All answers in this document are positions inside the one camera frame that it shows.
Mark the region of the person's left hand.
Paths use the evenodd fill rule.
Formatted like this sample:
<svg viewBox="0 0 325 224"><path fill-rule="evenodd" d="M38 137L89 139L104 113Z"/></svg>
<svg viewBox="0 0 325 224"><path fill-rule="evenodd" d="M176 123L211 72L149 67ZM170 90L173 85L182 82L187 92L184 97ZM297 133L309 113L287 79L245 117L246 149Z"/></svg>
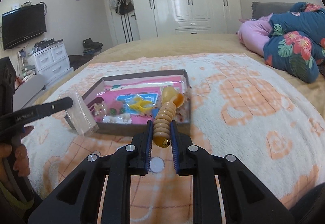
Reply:
<svg viewBox="0 0 325 224"><path fill-rule="evenodd" d="M1 182L9 182L7 173L3 165L3 159L7 158L12 152L12 146L1 143ZM27 177L30 174L28 151L24 144L20 144L15 150L15 163L13 170L18 172L19 177Z"/></svg>

